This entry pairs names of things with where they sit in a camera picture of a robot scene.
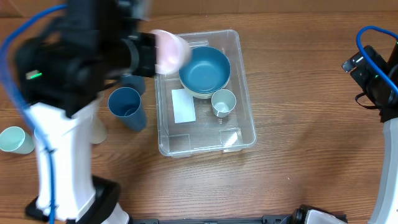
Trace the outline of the blue bowl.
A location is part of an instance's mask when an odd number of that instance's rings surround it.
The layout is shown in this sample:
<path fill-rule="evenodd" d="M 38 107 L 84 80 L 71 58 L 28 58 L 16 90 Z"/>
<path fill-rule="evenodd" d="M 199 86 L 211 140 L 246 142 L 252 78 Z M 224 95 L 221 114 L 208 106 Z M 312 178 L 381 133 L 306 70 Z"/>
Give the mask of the blue bowl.
<path fill-rule="evenodd" d="M 184 87 L 199 94 L 210 94 L 224 88 L 231 77 L 231 64 L 220 50 L 202 46 L 192 50 L 191 60 L 179 71 Z"/>

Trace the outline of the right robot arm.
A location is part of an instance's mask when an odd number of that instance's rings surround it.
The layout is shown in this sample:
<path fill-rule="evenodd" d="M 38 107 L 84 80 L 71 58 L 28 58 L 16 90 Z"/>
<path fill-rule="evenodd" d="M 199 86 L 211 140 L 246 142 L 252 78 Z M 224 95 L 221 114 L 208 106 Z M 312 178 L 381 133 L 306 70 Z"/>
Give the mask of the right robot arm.
<path fill-rule="evenodd" d="M 342 64 L 342 68 L 361 87 L 355 100 L 366 96 L 378 110 L 383 124 L 384 163 L 379 193 L 369 223 L 397 223 L 397 46 L 385 61 L 372 46 L 363 47 Z"/>

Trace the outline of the clear plastic storage bin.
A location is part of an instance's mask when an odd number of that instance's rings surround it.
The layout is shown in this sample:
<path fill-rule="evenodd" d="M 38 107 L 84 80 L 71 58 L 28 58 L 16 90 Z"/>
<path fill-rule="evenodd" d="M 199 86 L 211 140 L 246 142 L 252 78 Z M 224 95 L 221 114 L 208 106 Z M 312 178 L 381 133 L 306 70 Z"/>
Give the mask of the clear plastic storage bin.
<path fill-rule="evenodd" d="M 234 110 L 225 118 L 214 115 L 210 100 L 193 98 L 195 120 L 176 123 L 173 90 L 184 91 L 178 74 L 155 78 L 159 151 L 164 156 L 188 157 L 211 151 L 234 152 L 256 143 L 256 130 L 244 69 L 239 34 L 235 30 L 218 30 L 181 34 L 191 48 L 214 47 L 231 62 L 231 78 L 226 89 L 237 99 Z"/>

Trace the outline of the grey small cup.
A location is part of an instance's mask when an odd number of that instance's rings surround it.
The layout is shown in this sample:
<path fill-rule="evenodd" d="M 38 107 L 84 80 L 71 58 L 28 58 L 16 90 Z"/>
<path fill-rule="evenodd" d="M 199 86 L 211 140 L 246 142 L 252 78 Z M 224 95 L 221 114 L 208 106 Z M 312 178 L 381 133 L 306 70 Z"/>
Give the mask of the grey small cup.
<path fill-rule="evenodd" d="M 225 118 L 234 110 L 236 97 L 234 93 L 227 89 L 216 91 L 211 97 L 213 113 L 219 118 Z"/>

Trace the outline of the large cream bowl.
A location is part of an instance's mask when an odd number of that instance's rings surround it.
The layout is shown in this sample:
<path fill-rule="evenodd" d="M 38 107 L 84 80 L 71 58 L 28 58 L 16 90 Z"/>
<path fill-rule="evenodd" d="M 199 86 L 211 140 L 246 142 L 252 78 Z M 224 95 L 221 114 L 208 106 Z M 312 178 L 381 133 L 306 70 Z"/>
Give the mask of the large cream bowl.
<path fill-rule="evenodd" d="M 199 84 L 194 84 L 192 81 L 189 81 L 188 85 L 186 85 L 183 80 L 180 80 L 180 83 L 193 97 L 205 100 L 210 99 L 216 91 L 224 89 L 229 83 L 229 79 Z"/>

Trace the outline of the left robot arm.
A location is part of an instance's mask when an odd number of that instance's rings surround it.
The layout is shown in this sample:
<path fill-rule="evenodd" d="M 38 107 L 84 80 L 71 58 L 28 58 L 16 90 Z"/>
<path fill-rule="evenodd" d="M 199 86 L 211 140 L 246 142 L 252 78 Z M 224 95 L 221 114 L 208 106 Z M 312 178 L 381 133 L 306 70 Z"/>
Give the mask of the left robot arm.
<path fill-rule="evenodd" d="M 91 173 L 100 94 L 125 73 L 155 75 L 153 34 L 138 30 L 147 1 L 69 0 L 16 52 L 17 102 L 34 129 L 39 194 L 28 216 L 49 222 L 131 223 L 118 183 Z"/>

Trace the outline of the cream tall cup front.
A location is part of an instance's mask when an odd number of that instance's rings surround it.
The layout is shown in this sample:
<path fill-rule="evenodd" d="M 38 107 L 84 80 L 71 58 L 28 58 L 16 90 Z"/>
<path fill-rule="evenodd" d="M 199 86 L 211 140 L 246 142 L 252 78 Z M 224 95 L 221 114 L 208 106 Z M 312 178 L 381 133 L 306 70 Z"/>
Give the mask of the cream tall cup front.
<path fill-rule="evenodd" d="M 104 99 L 104 92 L 101 91 L 97 94 L 97 98 L 95 100 L 96 109 L 91 117 L 90 142 L 92 144 L 100 144 L 103 141 L 105 141 L 108 136 L 108 130 L 106 129 L 105 125 L 98 117 L 98 110 L 103 99 Z"/>

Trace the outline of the mint green small cup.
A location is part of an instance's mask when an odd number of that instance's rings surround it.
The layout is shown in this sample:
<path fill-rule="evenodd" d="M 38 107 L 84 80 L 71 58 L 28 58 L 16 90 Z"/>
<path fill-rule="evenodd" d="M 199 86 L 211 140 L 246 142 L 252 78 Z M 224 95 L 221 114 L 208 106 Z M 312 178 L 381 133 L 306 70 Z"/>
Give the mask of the mint green small cup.
<path fill-rule="evenodd" d="M 35 144 L 32 137 L 18 126 L 6 128 L 0 135 L 1 150 L 16 154 L 30 154 Z"/>

